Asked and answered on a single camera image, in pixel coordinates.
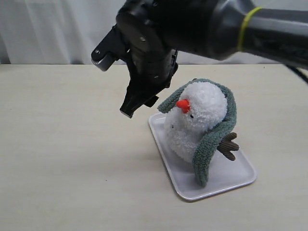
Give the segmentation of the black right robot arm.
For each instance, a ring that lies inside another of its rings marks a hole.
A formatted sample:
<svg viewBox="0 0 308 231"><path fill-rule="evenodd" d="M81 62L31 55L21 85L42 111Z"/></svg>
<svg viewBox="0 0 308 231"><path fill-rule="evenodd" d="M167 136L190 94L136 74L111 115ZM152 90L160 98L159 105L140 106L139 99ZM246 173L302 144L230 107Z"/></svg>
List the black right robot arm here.
<svg viewBox="0 0 308 231"><path fill-rule="evenodd" d="M130 83L121 110L152 106L170 84L172 50L225 60L237 52L308 66L308 13L250 0L128 0L116 26L128 43Z"/></svg>

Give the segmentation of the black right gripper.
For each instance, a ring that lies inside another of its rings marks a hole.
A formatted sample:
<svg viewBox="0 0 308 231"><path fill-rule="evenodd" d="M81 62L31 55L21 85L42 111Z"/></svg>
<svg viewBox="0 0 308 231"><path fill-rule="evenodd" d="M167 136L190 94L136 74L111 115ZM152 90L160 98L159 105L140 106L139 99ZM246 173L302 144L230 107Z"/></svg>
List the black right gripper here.
<svg viewBox="0 0 308 231"><path fill-rule="evenodd" d="M127 50L125 62L129 71L129 84L120 112L132 118L141 106L153 107L162 90L168 88L178 69L178 51L142 51L131 46Z"/></svg>

